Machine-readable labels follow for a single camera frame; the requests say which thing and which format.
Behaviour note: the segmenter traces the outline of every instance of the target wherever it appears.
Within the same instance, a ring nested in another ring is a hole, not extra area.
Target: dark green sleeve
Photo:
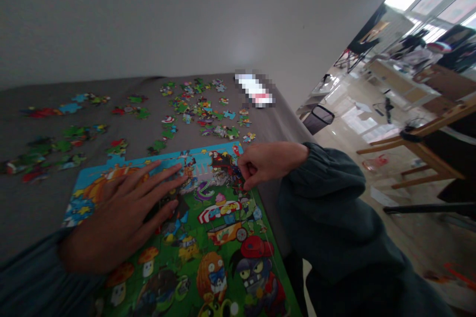
[[[359,199],[365,177],[345,153],[305,143],[307,161],[284,177],[280,217],[312,265],[306,285],[318,316],[452,316]]]
[[[87,316],[99,275],[67,273],[57,255],[62,229],[0,266],[0,316]]]

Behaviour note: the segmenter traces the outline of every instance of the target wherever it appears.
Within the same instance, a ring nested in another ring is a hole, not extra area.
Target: person's arm
[[[278,211],[293,249],[312,265],[306,285],[318,316],[452,316],[359,199],[365,177],[348,155],[312,143],[258,144],[238,163],[247,189],[283,177]]]
[[[155,161],[104,186],[104,201],[75,228],[62,229],[0,266],[0,316],[87,316],[105,275],[132,256],[177,208],[152,208],[187,176],[175,165],[137,186]]]
[[[95,274],[68,273],[58,257],[58,244],[73,228],[62,229],[0,268],[1,316],[81,316],[91,294],[104,282]]]

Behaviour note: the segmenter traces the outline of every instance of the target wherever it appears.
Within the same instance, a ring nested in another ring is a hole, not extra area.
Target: trash can
[[[327,125],[332,124],[335,115],[323,106],[316,105],[309,113],[306,119],[302,122],[304,126],[309,130],[311,135],[314,135],[319,130],[325,128]]]

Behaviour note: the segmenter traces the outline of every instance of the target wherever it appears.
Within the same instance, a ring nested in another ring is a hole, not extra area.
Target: tiled floor
[[[401,205],[438,203],[441,202],[437,198],[438,193],[451,180],[394,190],[390,186],[402,180],[399,173],[411,168],[416,156],[405,147],[363,156],[356,154],[356,150],[369,147],[369,142],[396,135],[409,120],[422,125],[433,119],[432,114],[421,108],[403,111],[401,107],[405,103],[390,92],[387,96],[395,108],[391,110],[392,124],[387,124],[386,118],[372,108],[373,104],[384,102],[383,92],[386,88],[379,83],[366,81],[361,67],[354,69],[350,75],[338,68],[331,68],[330,73],[335,76],[334,81],[339,83],[321,105],[336,117],[331,125],[315,135],[317,142],[324,147],[344,151],[360,165],[365,159],[387,154],[389,163],[377,172],[363,169],[367,190],[361,199],[380,214],[389,236],[409,257],[418,273],[427,270],[445,272],[443,264],[447,262],[460,264],[467,274],[476,273],[476,233],[440,222],[438,214],[386,215],[382,211],[383,206],[370,196],[370,187],[374,186]],[[418,178],[419,174],[428,175],[418,173],[409,177]],[[305,273],[309,269],[310,265],[306,264]],[[312,306],[309,310],[310,316],[314,316]]]

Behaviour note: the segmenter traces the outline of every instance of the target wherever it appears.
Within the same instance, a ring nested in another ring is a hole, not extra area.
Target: finger
[[[178,200],[168,202],[153,216],[147,223],[142,225],[135,235],[138,247],[140,248],[151,237],[154,231],[160,227],[174,213],[179,205]]]
[[[181,168],[182,168],[182,164],[177,163],[176,165],[167,168],[165,171],[162,171],[152,176],[133,192],[133,195],[134,195],[133,198],[140,199],[144,197],[147,193],[152,191],[152,189],[154,189],[155,186],[157,186],[161,182],[165,181],[167,178],[179,172]]]
[[[145,214],[147,214],[152,207],[163,197],[167,195],[172,189],[180,187],[184,182],[187,180],[188,176],[183,175],[178,177],[172,181],[163,182],[156,188],[154,188],[149,194],[147,194],[144,198],[139,200],[145,209]]]
[[[241,174],[243,175],[243,178],[245,180],[247,180],[251,176],[251,173],[249,172],[249,168],[248,168],[248,163],[250,163],[251,161],[248,156],[249,155],[245,152],[243,155],[241,155],[238,158],[238,161],[237,161],[238,168],[241,171]]]
[[[116,194],[116,192],[118,191],[118,188],[119,186],[124,183],[125,179],[127,178],[127,176],[120,176],[120,177],[117,177],[111,181],[109,181],[108,183],[106,183],[104,185],[104,188],[103,188],[103,196],[104,196],[104,199],[103,201],[108,201],[109,199],[111,199],[113,197],[114,194]]]
[[[256,187],[258,184],[264,181],[265,181],[264,177],[262,177],[262,174],[260,174],[258,171],[255,175],[251,176],[249,179],[246,180],[246,182],[243,185],[243,188],[246,191],[249,191],[250,189]]]
[[[248,170],[249,173],[251,173],[251,176],[255,175],[258,172],[258,169],[252,163],[248,164]]]
[[[127,176],[127,179],[124,181],[124,184],[118,189],[118,193],[121,195],[126,195],[127,193],[132,192],[132,190],[137,186],[139,181],[142,179],[144,175],[155,169],[156,167],[160,166],[162,161],[157,160],[154,161],[145,167],[142,167],[140,170],[137,170],[131,175]]]

